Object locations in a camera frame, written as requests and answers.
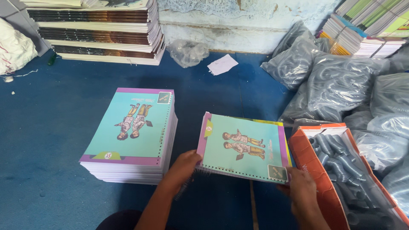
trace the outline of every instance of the blue carpet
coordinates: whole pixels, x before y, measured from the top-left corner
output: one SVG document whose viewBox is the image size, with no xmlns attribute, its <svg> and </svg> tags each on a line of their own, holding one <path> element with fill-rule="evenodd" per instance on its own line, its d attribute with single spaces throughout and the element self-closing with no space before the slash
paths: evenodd
<svg viewBox="0 0 409 230">
<path fill-rule="evenodd" d="M 231 54 L 239 65 L 218 76 L 207 65 L 224 53 L 186 69 L 168 52 L 158 67 L 61 58 L 47 66 L 51 54 L 16 75 L 38 72 L 0 82 L 0 229 L 95 229 L 114 212 L 146 206 L 155 186 L 106 183 L 78 163 L 118 87 L 175 90 L 172 162 L 197 147 L 206 111 L 277 120 L 294 94 L 259 67 L 261 54 Z M 254 182 L 254 193 L 261 230 L 296 229 L 289 200 L 273 184 Z M 169 225 L 252 229 L 249 181 L 198 175 L 173 203 Z"/>
</svg>

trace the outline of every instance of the illustrated child figure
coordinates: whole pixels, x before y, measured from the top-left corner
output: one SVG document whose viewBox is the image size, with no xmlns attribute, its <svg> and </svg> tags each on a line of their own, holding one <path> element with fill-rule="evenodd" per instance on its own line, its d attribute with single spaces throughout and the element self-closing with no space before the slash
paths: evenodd
<svg viewBox="0 0 409 230">
<path fill-rule="evenodd" d="M 247 137 L 247 135 L 241 135 L 238 129 L 237 129 L 237 134 L 223 133 L 223 139 L 225 140 L 232 139 L 233 141 L 243 142 L 244 144 L 247 144 L 248 142 L 250 142 L 250 144 L 254 144 L 262 148 L 265 148 L 265 144 L 262 144 L 263 143 L 262 139 L 261 141 L 259 141 L 253 138 L 249 138 Z"/>
<path fill-rule="evenodd" d="M 131 138 L 139 137 L 139 130 L 142 128 L 144 124 L 146 124 L 145 118 L 148 115 L 149 108 L 152 105 L 143 104 L 139 109 L 138 114 L 136 115 L 135 120 L 133 121 L 132 125 L 132 134 L 130 135 Z"/>
<path fill-rule="evenodd" d="M 121 127 L 121 132 L 117 136 L 118 140 L 125 140 L 126 138 L 128 138 L 128 130 L 130 129 L 130 126 L 131 126 L 130 123 L 133 121 L 133 115 L 138 110 L 139 105 L 140 104 L 136 104 L 136 106 L 130 105 L 132 106 L 132 108 L 129 110 L 128 115 L 124 117 L 124 121 L 115 125 L 115 126 Z"/>
<path fill-rule="evenodd" d="M 223 145 L 226 149 L 233 148 L 239 154 L 248 153 L 252 156 L 259 156 L 261 157 L 262 160 L 264 160 L 265 158 L 265 151 L 257 147 L 249 146 L 243 143 L 229 143 L 229 142 L 225 142 Z"/>
</svg>

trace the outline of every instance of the dark pants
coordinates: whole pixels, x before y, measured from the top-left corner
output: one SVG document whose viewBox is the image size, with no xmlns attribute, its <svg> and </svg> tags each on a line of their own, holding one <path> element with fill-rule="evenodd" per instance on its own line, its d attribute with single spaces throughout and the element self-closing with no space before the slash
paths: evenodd
<svg viewBox="0 0 409 230">
<path fill-rule="evenodd" d="M 108 216 L 96 230 L 133 230 L 141 217 L 142 212 L 137 210 L 124 210 Z"/>
</svg>

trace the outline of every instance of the purple border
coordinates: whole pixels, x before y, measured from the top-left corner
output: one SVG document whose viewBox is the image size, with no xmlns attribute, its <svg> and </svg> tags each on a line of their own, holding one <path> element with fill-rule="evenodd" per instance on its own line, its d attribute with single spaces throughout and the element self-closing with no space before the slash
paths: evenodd
<svg viewBox="0 0 409 230">
<path fill-rule="evenodd" d="M 278 126 L 278 129 L 279 129 L 281 163 L 282 163 L 282 166 L 285 167 L 288 165 L 288 156 L 287 156 L 287 148 L 285 146 L 284 126 Z"/>
<path fill-rule="evenodd" d="M 173 90 L 142 89 L 142 88 L 117 88 L 117 92 L 135 92 L 135 93 L 153 93 L 153 94 L 158 94 L 159 92 L 171 92 L 172 94 L 175 94 Z"/>
<path fill-rule="evenodd" d="M 207 140 L 205 139 L 205 129 L 207 125 L 207 120 L 209 118 L 211 118 L 211 113 L 206 112 L 204 114 L 203 121 L 202 121 L 202 130 L 200 131 L 199 145 L 198 145 L 198 150 L 197 150 L 197 154 L 202 156 L 202 160 L 198 164 L 201 164 L 203 162 L 203 158 L 205 155 L 204 153 L 205 153 L 206 143 L 207 143 Z"/>
<path fill-rule="evenodd" d="M 113 163 L 113 164 L 128 164 L 128 165 L 150 165 L 160 166 L 161 158 L 159 157 L 136 157 L 126 156 L 123 160 L 108 160 L 108 159 L 91 159 L 91 155 L 82 155 L 79 162 L 96 162 L 96 163 Z"/>
</svg>

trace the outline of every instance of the orange cardboard box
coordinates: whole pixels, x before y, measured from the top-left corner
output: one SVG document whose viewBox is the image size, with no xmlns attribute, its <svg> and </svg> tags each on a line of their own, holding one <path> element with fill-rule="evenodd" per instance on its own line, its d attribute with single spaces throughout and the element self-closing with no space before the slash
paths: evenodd
<svg viewBox="0 0 409 230">
<path fill-rule="evenodd" d="M 308 171 L 317 184 L 317 200 L 319 208 L 330 226 L 331 230 L 350 229 L 341 201 L 335 191 L 335 188 L 328 177 L 327 172 L 318 160 L 308 137 L 313 137 L 318 133 L 338 134 L 347 145 L 351 154 L 357 158 L 357 165 L 361 170 L 367 171 L 369 177 L 370 191 L 375 196 L 379 204 L 387 210 L 393 217 L 395 229 L 409 229 L 409 219 L 403 211 L 396 205 L 391 195 L 386 191 L 380 181 L 372 173 L 364 156 L 359 156 L 359 151 L 350 130 L 345 123 L 323 124 L 320 126 L 300 126 L 294 135 L 289 139 L 288 146 L 291 149 L 297 168 Z"/>
</svg>

